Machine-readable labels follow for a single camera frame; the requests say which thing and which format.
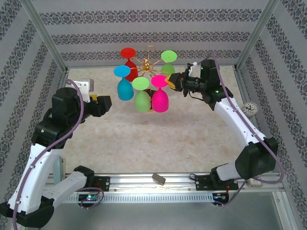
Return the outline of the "green plastic wine glass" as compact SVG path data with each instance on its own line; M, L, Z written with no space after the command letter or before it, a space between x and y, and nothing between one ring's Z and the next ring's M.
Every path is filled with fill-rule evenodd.
M149 85L149 80L145 77L137 77L132 82L133 88L137 91L134 96L134 105L138 112L145 113L151 108L151 98L145 91Z
M166 50L166 51L161 53L161 59L165 63L161 67L161 71L160 71L161 74L168 77L169 75L175 73L175 68L172 65L172 63L175 62L176 59L177 59L176 52L174 52L172 50Z

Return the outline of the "red plastic wine glass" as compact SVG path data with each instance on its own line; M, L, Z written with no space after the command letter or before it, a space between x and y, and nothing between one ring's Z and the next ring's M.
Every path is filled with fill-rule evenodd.
M126 76L125 79L129 82L133 82L133 80L139 76L136 64L131 60L133 57L135 57L136 51L131 47L126 47L121 50L120 55L127 59L125 65L130 68L130 74Z

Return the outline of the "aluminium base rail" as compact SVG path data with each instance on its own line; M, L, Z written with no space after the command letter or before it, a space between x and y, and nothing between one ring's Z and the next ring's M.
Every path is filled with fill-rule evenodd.
M159 193L200 193L196 191L196 184L189 178L188 173L161 173L166 179L164 185L154 182L153 173L98 173L96 176L110 177L108 185L109 193L120 194L159 194ZM273 181L278 179L279 173L270 172L261 175L261 179ZM43 187L44 190L53 188L53 174L49 174ZM241 192L284 192L284 184L263 184L261 187L250 187L247 183L241 189Z

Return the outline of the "grey metal frame post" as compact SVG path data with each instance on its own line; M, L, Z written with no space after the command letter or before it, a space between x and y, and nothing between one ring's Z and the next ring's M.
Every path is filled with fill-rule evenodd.
M56 44L54 43L49 31L47 30L42 18L40 17L38 11L36 10L32 0L20 0L22 7L25 9L27 15L38 31L41 39L47 46L50 51L53 59L55 60L57 66L61 69L62 72L66 72L67 65L65 64L64 59L62 58Z
M267 21L270 19L271 15L273 14L276 6L280 0L268 0L265 8L263 9L255 27L253 28L250 37L247 40L244 48L242 49L240 56L238 58L237 63L235 64L235 70L240 71L247 60L250 52L252 51L255 43L257 42L258 38L260 37L261 32L263 31Z

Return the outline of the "clear tube of sticks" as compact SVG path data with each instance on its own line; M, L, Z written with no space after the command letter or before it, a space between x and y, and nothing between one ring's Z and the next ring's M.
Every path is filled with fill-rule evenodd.
M259 110L259 107L254 102L246 102L242 108L242 112L245 114L246 117L253 117Z

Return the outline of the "small flat box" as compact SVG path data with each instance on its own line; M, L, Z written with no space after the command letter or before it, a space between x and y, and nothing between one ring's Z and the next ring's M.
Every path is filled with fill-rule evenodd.
M262 182L255 180L254 178L250 178L247 180L248 187L262 187Z

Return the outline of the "pink plastic wine glass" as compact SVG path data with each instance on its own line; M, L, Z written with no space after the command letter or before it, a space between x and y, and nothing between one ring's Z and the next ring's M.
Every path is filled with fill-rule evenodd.
M165 75L155 75L151 80L152 85L158 88L152 97L152 108L158 113L166 112L169 109L169 98L163 90L168 85L165 80Z

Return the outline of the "blue plastic wine glass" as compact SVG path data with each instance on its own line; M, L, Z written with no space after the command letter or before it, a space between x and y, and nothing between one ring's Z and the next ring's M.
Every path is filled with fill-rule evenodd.
M121 78L117 85L118 97L122 101L129 101L134 97L132 84L126 79L130 74L130 68L126 65L117 66L114 69L115 76Z

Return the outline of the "small grey block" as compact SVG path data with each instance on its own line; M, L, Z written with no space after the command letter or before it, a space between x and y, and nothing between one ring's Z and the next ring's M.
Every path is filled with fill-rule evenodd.
M158 175L158 174L156 174L156 173L154 173L154 174L152 175L152 179L153 179L155 182L159 183L160 185L164 185L164 184L165 184L165 181L166 181L166 179L165 179L164 177L162 177L162 176L160 176L160 175Z

